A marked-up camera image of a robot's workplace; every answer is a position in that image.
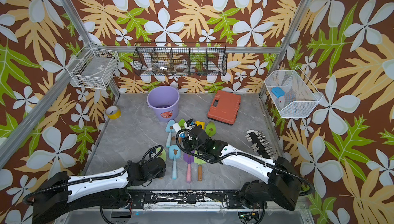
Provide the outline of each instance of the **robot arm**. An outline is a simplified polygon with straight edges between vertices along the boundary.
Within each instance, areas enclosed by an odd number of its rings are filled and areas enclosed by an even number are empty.
[[[247,182],[238,192],[240,202],[246,207],[265,201],[275,201],[279,206],[294,210],[301,181],[294,167],[284,158],[277,160],[257,157],[234,148],[221,140],[212,140],[200,126],[181,129],[176,123],[176,143],[187,154],[209,163],[221,163],[246,171],[262,182]],[[179,135],[188,133],[179,143]],[[139,186],[158,177],[163,177],[165,162],[156,157],[145,160],[150,152],[156,152],[156,146],[145,153],[139,162],[129,161],[125,167],[110,172],[90,176],[68,177],[66,172],[59,172],[44,182],[36,191],[24,197],[23,202],[33,205],[33,223],[50,222],[72,210],[102,206],[105,209],[125,207],[130,202],[127,187]]]

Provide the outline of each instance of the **white wire basket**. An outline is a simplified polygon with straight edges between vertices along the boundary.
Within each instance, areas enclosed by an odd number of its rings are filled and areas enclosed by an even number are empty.
[[[323,98],[306,74],[300,72],[304,80],[296,70],[274,71],[264,80],[282,118],[307,118]]]
[[[106,49],[87,49],[86,54],[76,59],[79,62],[70,75],[78,87],[105,90],[118,67],[118,53]]]

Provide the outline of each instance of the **black wire basket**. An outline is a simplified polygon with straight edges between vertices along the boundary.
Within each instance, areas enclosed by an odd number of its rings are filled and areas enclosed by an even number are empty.
[[[225,43],[136,42],[133,54],[137,75],[215,75],[227,71]]]

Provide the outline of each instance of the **divided wire basket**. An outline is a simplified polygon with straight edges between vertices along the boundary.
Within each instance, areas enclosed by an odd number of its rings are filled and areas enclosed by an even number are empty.
[[[98,49],[86,45],[76,59],[78,64],[70,72],[78,87],[107,89],[118,67],[119,56],[116,51]]]
[[[299,67],[273,71],[264,84],[282,118],[307,118],[324,98]]]
[[[183,46],[155,46],[135,43],[133,66],[137,75],[224,76],[227,71],[226,44],[182,43]]]

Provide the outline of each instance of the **tape roll in basket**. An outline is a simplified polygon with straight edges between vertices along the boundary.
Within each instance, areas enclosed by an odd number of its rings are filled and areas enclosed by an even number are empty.
[[[117,119],[121,116],[121,111],[116,106],[110,106],[105,110],[105,114],[110,119]]]

